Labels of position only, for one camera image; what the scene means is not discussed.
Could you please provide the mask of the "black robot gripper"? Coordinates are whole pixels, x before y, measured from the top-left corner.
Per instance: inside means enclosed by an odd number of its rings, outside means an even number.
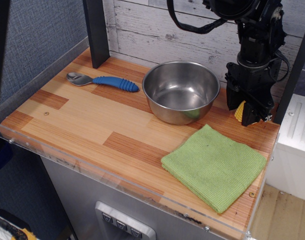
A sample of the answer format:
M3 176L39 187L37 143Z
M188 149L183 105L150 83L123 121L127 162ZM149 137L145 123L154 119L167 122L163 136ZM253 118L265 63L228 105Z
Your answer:
M226 98L230 111L237 109L243 101L241 125L247 127L263 120L272 119L275 107L271 94L278 78L278 60L274 59L261 68L249 68L229 62L225 79Z

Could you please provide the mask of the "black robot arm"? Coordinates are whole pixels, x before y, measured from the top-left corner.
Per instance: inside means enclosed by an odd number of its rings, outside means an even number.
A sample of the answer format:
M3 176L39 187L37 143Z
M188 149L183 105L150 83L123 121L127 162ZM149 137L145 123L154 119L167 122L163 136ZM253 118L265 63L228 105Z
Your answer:
M279 0L205 0L203 4L225 21L237 24L240 51L229 62L226 100L229 110L241 111L241 124L249 126L271 120L275 107L271 94L282 63L288 59L279 48L285 44L282 3Z

